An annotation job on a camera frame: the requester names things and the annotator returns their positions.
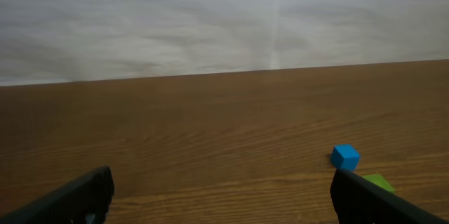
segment white backdrop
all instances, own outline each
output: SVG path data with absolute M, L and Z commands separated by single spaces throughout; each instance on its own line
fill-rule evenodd
M 449 58 L 449 0 L 0 0 L 0 85 Z

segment white curtain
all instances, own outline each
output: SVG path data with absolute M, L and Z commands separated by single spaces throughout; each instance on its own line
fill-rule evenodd
M 0 85 L 449 58 L 449 0 L 0 0 Z

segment wood grain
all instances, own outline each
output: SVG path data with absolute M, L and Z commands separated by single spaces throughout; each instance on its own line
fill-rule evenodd
M 110 165 L 108 223 L 336 223 L 333 145 L 449 220 L 449 60 L 0 88 L 0 213 Z

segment green paper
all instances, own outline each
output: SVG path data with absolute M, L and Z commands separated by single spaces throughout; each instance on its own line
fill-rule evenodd
M 380 174 L 372 174 L 363 176 L 366 180 L 372 182 L 373 184 L 386 189 L 389 192 L 394 192 L 393 186 L 388 183 L 388 181 Z

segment wooden table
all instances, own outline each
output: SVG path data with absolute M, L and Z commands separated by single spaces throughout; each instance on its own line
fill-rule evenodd
M 449 60 L 0 88 L 0 212 L 110 165 L 108 223 L 335 223 L 333 145 L 449 220 Z

